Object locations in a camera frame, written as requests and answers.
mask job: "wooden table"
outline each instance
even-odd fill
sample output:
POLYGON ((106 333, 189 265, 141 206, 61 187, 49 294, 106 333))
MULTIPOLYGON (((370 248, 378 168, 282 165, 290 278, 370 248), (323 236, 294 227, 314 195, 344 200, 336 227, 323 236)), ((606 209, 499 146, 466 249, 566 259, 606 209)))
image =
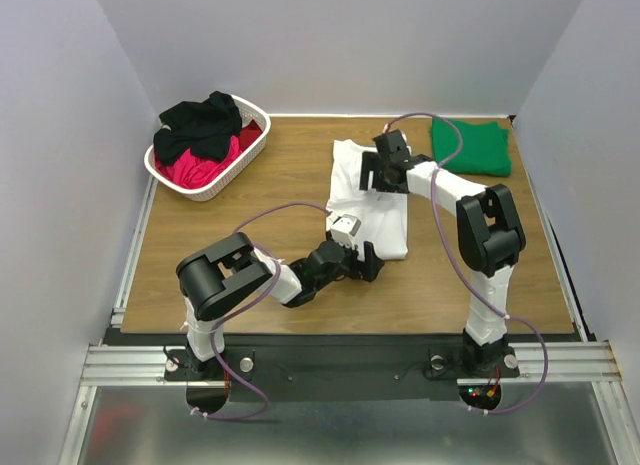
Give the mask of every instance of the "wooden table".
MULTIPOLYGON (((185 308, 176 265, 268 207, 292 200, 325 204, 333 140, 350 138, 371 145, 384 123, 377 118, 274 119, 264 151, 213 200, 192 202, 159 184, 122 331, 180 331, 185 308)), ((414 153, 432 155, 430 120, 409 119, 400 125, 414 153)), ((511 130, 507 119, 501 120, 501 126, 511 130)), ((507 185, 520 213, 527 247, 511 280, 509 313, 529 318, 543 332, 572 332, 513 133, 509 134, 509 153, 513 161, 510 177, 467 177, 485 185, 507 185)), ((456 245, 455 220, 444 211, 443 223, 456 245)), ((293 207, 258 220, 245 232, 292 261, 306 257, 323 240, 324 217, 314 209, 293 207)), ((457 333, 468 311, 469 292, 446 259, 430 204, 412 196, 409 255, 404 261, 387 262, 374 283, 344 280, 331 284, 314 301, 297 309, 267 299, 225 327, 227 331, 265 333, 457 333)), ((525 331, 518 324, 510 324, 509 329, 525 331)))

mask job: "white cloth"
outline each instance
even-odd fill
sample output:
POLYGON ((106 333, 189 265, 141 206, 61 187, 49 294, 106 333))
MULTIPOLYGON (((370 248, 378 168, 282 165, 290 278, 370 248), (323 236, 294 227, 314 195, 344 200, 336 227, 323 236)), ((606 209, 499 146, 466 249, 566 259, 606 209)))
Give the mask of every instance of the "white cloth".
POLYGON ((362 152, 376 151, 352 140, 333 142, 331 192, 327 209, 354 215, 362 225, 356 234, 359 258, 364 260, 363 242, 371 242, 383 260, 402 260, 407 249, 407 195, 360 190, 362 152))

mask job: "laundry basket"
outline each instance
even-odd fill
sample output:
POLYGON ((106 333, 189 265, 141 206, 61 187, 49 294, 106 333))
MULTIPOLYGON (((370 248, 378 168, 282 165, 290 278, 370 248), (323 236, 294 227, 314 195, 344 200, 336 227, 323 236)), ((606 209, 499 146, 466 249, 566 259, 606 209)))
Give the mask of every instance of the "laundry basket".
POLYGON ((256 156, 262 151, 267 143, 267 133, 271 128, 271 119, 264 110, 255 106, 253 103, 244 100, 235 95, 231 95, 233 101, 238 106, 240 115, 242 116, 243 123, 249 123, 251 120, 255 120, 260 128, 262 134, 253 142, 234 162, 229 165, 220 175, 218 175, 209 185, 201 188, 194 188, 190 190, 188 188, 182 188, 175 183, 164 178, 156 170, 155 159, 153 155, 153 145, 149 147, 147 153, 144 156, 144 165, 149 170, 149 173, 153 175, 159 182, 163 183, 167 187, 181 193, 185 197, 195 200, 196 202, 206 202, 215 197, 220 191, 226 187, 236 175, 238 175, 244 167, 249 165, 249 162, 256 158, 256 156))

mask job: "white wall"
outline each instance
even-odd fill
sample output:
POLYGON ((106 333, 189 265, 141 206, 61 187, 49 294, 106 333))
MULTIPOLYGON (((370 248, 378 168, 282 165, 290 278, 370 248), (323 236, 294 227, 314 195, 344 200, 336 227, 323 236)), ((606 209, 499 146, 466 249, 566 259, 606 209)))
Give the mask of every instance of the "white wall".
POLYGON ((99 0, 151 102, 516 113, 580 0, 99 0))
POLYGON ((96 0, 0 0, 0 461, 57 463, 155 112, 96 0))
POLYGON ((586 319, 640 422, 640 0, 584 0, 516 119, 586 319))

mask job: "green towel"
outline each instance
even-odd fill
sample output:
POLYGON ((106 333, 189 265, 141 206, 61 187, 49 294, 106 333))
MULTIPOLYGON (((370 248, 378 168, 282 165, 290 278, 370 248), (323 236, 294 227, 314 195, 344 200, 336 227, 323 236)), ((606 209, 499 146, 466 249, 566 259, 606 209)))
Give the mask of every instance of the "green towel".
MULTIPOLYGON (((511 159, 507 151, 509 131, 500 128, 498 122, 471 124, 459 120, 451 122, 460 130, 464 146, 460 154, 444 168, 453 173, 475 173, 508 177, 511 159)), ((458 148, 458 138, 446 123, 434 120, 431 143, 436 162, 444 160, 458 148)))

